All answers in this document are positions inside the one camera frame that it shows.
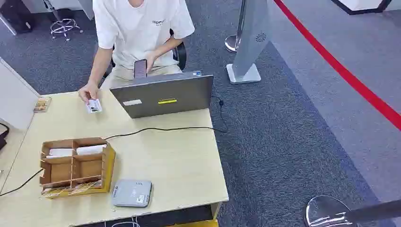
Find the person's right hand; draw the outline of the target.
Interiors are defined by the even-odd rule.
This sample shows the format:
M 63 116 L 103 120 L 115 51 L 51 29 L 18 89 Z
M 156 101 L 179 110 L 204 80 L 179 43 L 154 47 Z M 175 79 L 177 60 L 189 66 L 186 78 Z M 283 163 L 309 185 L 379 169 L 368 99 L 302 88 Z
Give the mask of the person's right hand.
M 86 85 L 79 89 L 78 95 L 85 104 L 88 104 L 90 99 L 98 99 L 98 91 L 98 84 L 93 81 L 89 81 Z

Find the person's left hand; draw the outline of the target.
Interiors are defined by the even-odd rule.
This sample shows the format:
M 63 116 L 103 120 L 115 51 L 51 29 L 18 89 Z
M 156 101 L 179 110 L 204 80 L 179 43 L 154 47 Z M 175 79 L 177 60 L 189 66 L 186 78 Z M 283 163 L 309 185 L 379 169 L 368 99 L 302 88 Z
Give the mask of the person's left hand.
M 154 51 L 149 52 L 146 56 L 146 60 L 147 60 L 147 73 L 150 73 L 153 66 L 154 66 L 154 62 L 155 60 L 158 58 L 158 54 Z

